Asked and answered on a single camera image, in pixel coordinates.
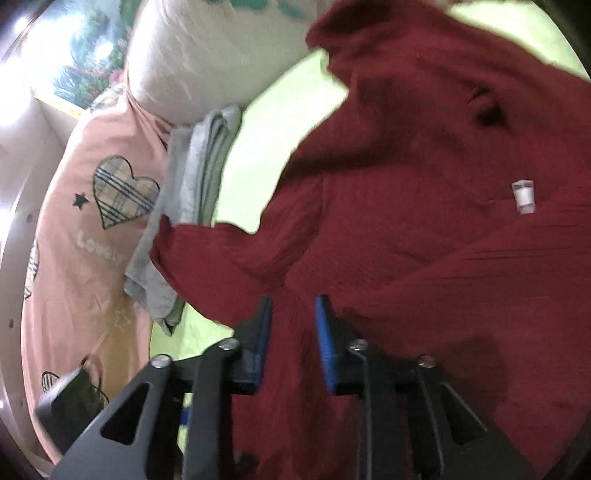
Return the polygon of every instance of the bed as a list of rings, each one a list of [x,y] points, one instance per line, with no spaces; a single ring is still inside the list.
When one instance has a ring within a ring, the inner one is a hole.
[[[290,154],[347,95],[327,72],[326,53],[310,54],[304,43],[309,25],[327,7],[279,2],[261,13],[233,2],[145,4],[129,52],[127,87],[114,105],[87,114],[76,127],[43,203],[29,260],[22,368],[31,419],[53,462],[60,454],[34,406],[85,355],[100,359],[108,401],[151,355],[199,355],[232,334],[185,305],[170,335],[125,295],[123,272],[160,191],[170,129],[193,124],[213,108],[245,108],[215,219],[258,229]],[[532,2],[474,2],[449,13],[589,78],[556,25]],[[289,128],[282,118],[292,119]]]

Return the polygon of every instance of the red sweater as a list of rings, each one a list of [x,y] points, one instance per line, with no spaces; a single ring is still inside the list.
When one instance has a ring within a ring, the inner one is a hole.
[[[326,395],[314,331],[327,293],[386,352],[443,361],[542,475],[591,410],[591,85],[414,0],[341,2],[308,42],[349,97],[293,154],[259,232],[164,218],[152,251],[211,319],[272,295],[236,448],[260,479],[352,477],[353,403]]]

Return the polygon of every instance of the metal bolt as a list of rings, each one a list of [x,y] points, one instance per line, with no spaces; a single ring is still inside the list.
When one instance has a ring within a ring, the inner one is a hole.
[[[421,355],[417,358],[417,362],[422,368],[433,368],[437,365],[436,360],[431,355]]]
[[[154,368],[164,368],[169,366],[172,363],[173,359],[170,358],[168,355],[164,355],[161,353],[160,355],[156,355],[150,360],[150,364]]]
[[[222,350],[235,350],[239,346],[240,340],[237,338],[224,338],[218,345]]]
[[[368,343],[366,340],[362,338],[358,338],[357,340],[353,340],[349,344],[349,349],[353,350],[354,352],[365,352],[368,349]]]

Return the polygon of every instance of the black star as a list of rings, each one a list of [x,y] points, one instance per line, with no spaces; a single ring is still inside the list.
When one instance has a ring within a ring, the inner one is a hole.
[[[88,199],[86,198],[86,193],[82,192],[81,195],[78,195],[77,193],[75,193],[74,195],[76,195],[76,200],[74,200],[74,203],[72,203],[72,206],[78,207],[80,209],[80,211],[82,211],[82,207],[86,203],[89,203]]]

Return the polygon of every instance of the fabric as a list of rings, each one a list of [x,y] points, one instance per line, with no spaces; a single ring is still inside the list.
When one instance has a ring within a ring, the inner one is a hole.
[[[60,455],[34,414],[44,390],[93,353],[113,398],[148,361],[150,317],[124,293],[124,271],[162,184],[167,136],[124,92],[79,121],[41,207],[21,351],[31,419],[53,462]]]
[[[125,270],[125,292],[142,304],[168,335],[180,321],[182,300],[150,261],[161,215],[174,224],[210,226],[230,145],[240,127],[237,107],[209,113],[193,127],[172,131],[164,183],[151,204],[148,226]]]
[[[261,479],[352,471],[353,400],[326,396],[314,331],[327,293],[386,353],[441,360],[542,476],[591,407],[591,86],[412,0],[342,2],[308,41],[349,96],[291,156],[258,232],[163,218],[152,250],[207,318],[233,326],[272,295],[236,449]]]

